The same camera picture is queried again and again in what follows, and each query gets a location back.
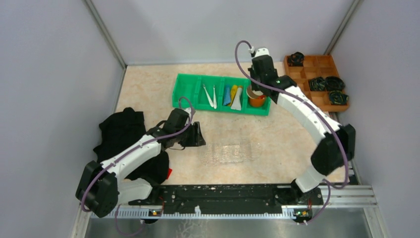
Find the blue toothpaste tube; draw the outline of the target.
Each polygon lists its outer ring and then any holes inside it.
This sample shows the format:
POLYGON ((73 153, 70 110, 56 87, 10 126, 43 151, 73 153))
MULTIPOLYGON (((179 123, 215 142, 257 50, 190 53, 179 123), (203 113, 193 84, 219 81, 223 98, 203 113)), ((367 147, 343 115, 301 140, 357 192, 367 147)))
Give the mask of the blue toothpaste tube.
POLYGON ((231 103, 231 86, 225 85, 224 87, 224 94, 223 94, 223 106, 228 106, 231 103))

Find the green compartment bin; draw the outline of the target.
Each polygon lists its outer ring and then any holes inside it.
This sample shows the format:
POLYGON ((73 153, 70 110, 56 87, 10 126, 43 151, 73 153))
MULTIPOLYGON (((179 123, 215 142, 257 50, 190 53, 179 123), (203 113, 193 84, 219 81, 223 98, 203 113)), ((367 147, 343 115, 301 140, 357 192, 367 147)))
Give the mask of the green compartment bin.
POLYGON ((268 116, 270 111, 270 100, 266 100, 265 104, 260 108, 251 107, 248 103, 248 96, 246 95, 246 88, 251 84, 247 78, 237 77, 223 77, 197 74, 178 74, 172 92, 172 106, 179 107, 178 100, 181 97, 186 97, 192 104, 195 110, 247 114, 255 116, 268 116), (203 89, 203 84, 206 86, 210 97, 213 100, 212 87, 215 85, 217 94, 217 109, 212 108, 207 100, 203 89), (242 86, 243 92, 241 96, 242 109, 240 111, 232 110, 230 106, 223 106, 223 94, 225 85, 242 86))

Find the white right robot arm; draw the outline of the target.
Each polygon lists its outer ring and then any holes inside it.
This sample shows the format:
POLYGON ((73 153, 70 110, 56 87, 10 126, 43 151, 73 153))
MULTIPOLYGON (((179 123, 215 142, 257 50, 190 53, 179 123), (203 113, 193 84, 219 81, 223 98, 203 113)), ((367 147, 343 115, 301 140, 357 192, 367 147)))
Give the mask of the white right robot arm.
POLYGON ((331 119, 305 96, 290 76, 279 76, 270 55, 255 55, 248 71, 253 90, 262 92, 291 113, 317 144, 311 164, 291 182, 294 196, 301 197, 313 191, 340 167, 345 168, 343 182, 347 183, 349 161, 355 150, 354 127, 331 119))

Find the orange plastic mug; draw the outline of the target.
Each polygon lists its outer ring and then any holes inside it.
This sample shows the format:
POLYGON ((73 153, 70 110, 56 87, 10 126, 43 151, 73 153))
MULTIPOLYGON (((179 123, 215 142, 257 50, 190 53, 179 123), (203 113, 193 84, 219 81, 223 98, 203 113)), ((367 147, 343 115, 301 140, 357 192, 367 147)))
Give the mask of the orange plastic mug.
POLYGON ((251 98, 251 97, 248 98, 249 105, 254 108, 262 107, 265 104, 265 101, 266 101, 265 95, 261 95, 257 98, 251 98))

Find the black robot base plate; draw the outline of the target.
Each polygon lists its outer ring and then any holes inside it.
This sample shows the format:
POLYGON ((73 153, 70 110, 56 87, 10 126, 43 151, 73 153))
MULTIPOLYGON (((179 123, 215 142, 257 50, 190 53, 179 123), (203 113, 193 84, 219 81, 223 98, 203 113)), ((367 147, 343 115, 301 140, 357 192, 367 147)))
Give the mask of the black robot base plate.
POLYGON ((320 188, 301 193, 288 184, 200 184, 155 186, 146 199, 128 204, 160 206, 165 215, 259 215, 281 214, 287 205, 311 209, 324 200, 320 188))

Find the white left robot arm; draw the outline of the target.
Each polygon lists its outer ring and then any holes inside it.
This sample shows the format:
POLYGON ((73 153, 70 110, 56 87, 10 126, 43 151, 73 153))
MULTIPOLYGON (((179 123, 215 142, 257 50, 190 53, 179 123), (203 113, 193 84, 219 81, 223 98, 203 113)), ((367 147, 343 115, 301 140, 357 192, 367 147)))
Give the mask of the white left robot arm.
POLYGON ((202 146, 200 124, 193 121, 195 109, 175 108, 167 120, 151 128, 133 145, 104 160, 90 161, 81 175, 76 198, 84 212, 102 218, 116 206, 149 197, 153 186, 144 178, 125 181, 136 168, 161 152, 179 144, 182 147, 202 146))

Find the clear textured plastic tray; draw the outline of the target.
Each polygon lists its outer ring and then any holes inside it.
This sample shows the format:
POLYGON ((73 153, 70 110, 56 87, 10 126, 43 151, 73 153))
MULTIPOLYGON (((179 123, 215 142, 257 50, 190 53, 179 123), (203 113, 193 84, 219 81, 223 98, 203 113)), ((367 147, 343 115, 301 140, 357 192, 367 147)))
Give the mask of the clear textured plastic tray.
POLYGON ((199 150, 198 158, 205 166, 222 166, 254 161, 261 151, 259 143, 250 141, 212 142, 199 150))

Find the steel cup orange sleeve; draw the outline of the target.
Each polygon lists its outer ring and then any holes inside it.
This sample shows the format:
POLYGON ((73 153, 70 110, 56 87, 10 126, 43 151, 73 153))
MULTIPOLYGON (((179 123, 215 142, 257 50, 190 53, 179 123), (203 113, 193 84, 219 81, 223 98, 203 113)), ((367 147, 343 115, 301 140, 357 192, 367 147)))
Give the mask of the steel cup orange sleeve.
POLYGON ((263 96, 263 92, 261 91, 254 91, 252 86, 249 85, 246 89, 246 94, 251 99, 258 99, 259 97, 263 96))

